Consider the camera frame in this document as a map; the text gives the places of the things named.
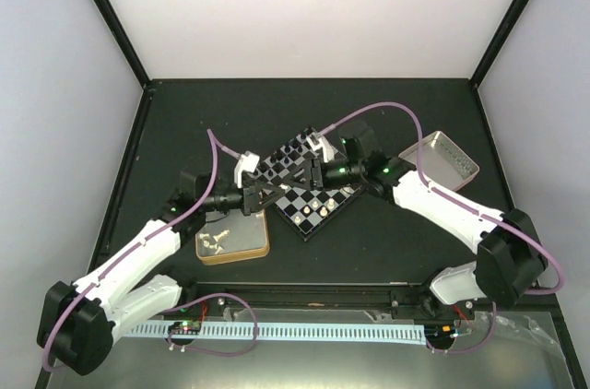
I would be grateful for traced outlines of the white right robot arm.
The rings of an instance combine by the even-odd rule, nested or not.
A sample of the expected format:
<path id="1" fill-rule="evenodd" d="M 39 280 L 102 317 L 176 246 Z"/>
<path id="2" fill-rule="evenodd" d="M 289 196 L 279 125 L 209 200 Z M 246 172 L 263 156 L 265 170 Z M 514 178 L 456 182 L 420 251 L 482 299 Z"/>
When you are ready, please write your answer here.
<path id="1" fill-rule="evenodd" d="M 361 184 L 371 195 L 422 216 L 463 243 L 475 261 L 445 268 L 419 294 L 419 307 L 430 318 L 442 317 L 459 301 L 480 298 L 512 308 L 548 267 L 526 213 L 469 201 L 398 157 L 378 152 L 366 159 L 307 159 L 282 182 L 317 191 Z"/>

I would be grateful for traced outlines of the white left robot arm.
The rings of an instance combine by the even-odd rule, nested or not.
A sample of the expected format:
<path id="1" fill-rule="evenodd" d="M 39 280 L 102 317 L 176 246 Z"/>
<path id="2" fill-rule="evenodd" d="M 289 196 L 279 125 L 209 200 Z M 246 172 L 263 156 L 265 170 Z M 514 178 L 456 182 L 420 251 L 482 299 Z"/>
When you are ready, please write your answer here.
<path id="1" fill-rule="evenodd" d="M 182 175 L 162 209 L 119 252 L 78 280 L 48 289 L 37 334 L 42 367 L 54 371 L 50 360 L 57 359 L 87 375 L 137 325 L 161 312 L 191 312 L 198 301 L 195 288 L 169 275 L 146 275 L 192 240 L 207 214 L 238 210 L 248 217 L 284 194 L 259 180 L 219 183 L 214 174 Z"/>

